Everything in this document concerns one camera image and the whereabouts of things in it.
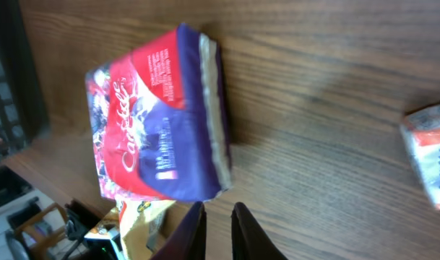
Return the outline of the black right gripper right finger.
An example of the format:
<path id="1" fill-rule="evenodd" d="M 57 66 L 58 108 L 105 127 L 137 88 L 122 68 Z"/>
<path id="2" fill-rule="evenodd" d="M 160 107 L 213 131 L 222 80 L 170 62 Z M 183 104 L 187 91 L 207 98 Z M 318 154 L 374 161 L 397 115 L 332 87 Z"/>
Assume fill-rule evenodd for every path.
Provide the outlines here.
<path id="1" fill-rule="evenodd" d="M 234 260 L 287 259 L 242 202 L 237 202 L 232 211 L 231 238 Z"/>

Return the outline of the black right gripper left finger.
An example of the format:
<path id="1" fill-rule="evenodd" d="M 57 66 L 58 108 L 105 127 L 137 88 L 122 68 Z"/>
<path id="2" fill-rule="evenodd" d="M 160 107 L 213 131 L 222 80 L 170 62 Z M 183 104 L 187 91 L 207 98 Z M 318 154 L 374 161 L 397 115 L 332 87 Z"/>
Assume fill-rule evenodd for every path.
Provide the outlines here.
<path id="1" fill-rule="evenodd" d="M 198 201 L 151 260 L 205 260 L 206 237 L 207 213 Z"/>

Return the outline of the yellow snack packet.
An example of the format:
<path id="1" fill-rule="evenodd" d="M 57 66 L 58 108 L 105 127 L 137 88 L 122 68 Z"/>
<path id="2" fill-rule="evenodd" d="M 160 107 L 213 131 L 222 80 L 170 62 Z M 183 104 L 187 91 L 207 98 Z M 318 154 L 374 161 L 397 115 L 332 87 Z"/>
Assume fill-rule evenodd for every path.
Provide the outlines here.
<path id="1" fill-rule="evenodd" d="M 158 243 L 165 240 L 159 235 L 165 213 L 173 204 L 172 200 L 117 201 L 125 260 L 150 259 L 157 251 Z"/>

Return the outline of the red purple pad packet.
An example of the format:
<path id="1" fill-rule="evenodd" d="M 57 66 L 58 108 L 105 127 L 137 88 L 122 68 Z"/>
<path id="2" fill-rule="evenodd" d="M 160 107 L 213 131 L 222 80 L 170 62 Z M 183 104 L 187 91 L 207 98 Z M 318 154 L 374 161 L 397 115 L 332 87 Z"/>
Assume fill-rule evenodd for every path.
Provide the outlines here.
<path id="1" fill-rule="evenodd" d="M 100 194 L 208 201 L 231 185 L 218 44 L 181 24 L 85 77 Z"/>

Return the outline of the small orange white tissue pack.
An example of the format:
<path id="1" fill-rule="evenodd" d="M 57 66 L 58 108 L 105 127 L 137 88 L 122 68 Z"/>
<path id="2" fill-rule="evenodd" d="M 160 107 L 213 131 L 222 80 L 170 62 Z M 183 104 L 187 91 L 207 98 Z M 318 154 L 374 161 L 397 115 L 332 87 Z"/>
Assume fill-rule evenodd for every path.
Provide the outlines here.
<path id="1" fill-rule="evenodd" d="M 440 210 L 440 103 L 407 114 L 400 131 L 413 170 Z"/>

